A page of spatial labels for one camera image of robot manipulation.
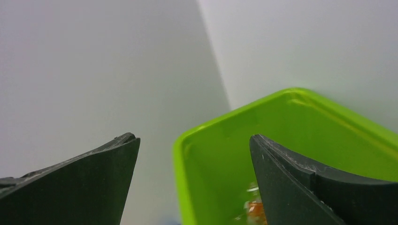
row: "green bin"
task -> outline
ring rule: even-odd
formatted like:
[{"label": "green bin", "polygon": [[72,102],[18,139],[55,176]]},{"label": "green bin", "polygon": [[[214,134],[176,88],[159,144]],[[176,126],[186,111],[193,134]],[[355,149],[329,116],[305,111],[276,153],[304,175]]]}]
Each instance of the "green bin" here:
[{"label": "green bin", "polygon": [[398,135],[306,89],[291,88],[181,135],[174,166],[184,225],[228,225],[255,180],[249,139],[263,134],[350,173],[398,181]]}]

